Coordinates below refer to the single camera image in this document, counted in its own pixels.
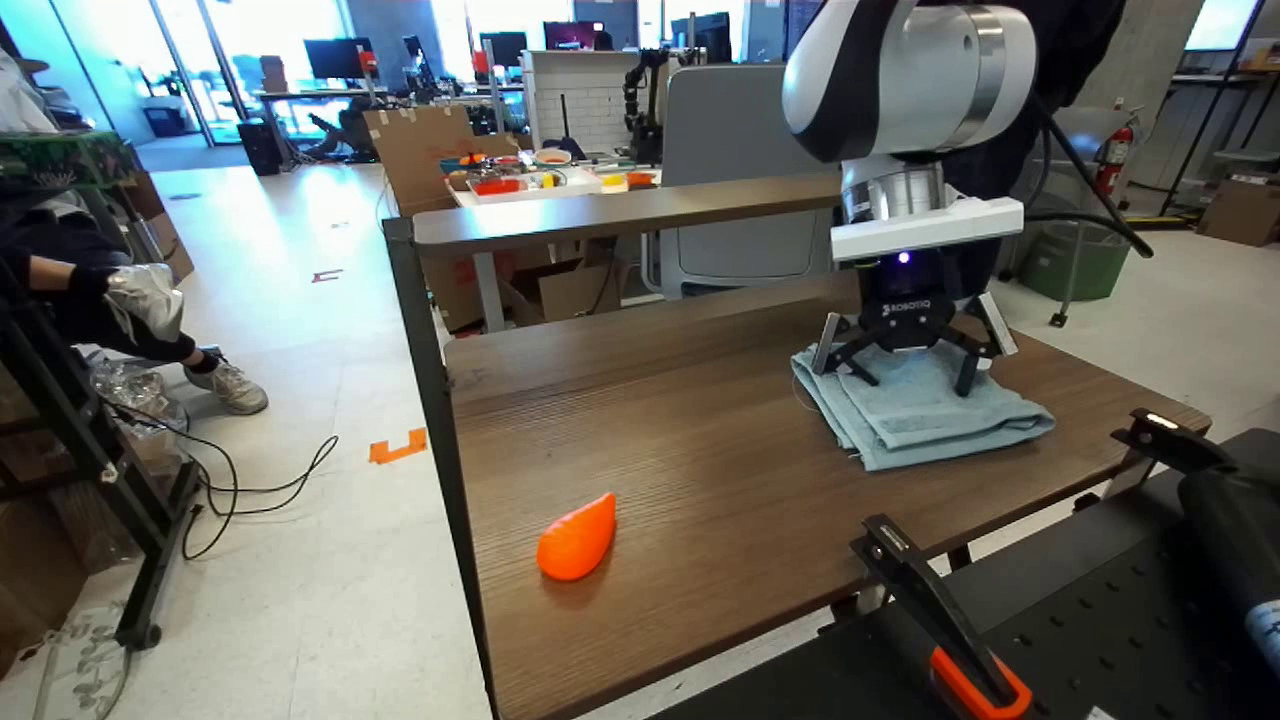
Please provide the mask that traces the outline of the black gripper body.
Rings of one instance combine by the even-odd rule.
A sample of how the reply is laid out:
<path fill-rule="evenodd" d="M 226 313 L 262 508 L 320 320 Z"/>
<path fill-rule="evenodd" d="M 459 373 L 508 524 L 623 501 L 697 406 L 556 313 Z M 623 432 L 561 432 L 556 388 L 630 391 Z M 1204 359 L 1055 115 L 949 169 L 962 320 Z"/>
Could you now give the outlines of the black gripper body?
<path fill-rule="evenodd" d="M 884 348 L 933 348 L 963 300 L 962 261 L 941 249 L 889 252 L 860 268 L 857 325 Z"/>

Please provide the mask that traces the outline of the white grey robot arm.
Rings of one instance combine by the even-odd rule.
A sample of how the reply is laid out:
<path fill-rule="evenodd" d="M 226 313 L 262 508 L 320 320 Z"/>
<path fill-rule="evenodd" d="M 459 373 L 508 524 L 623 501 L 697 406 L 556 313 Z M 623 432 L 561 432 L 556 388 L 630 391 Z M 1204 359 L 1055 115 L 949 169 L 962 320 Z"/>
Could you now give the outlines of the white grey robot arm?
<path fill-rule="evenodd" d="M 1011 198 L 1039 115 L 1082 96 L 1123 0 L 825 0 L 797 39 L 781 112 L 839 169 L 837 266 L 863 276 L 854 331 L 825 325 L 817 373 L 871 348 L 954 346 L 956 397 L 1016 346 L 986 295 L 995 245 L 1029 223 Z"/>

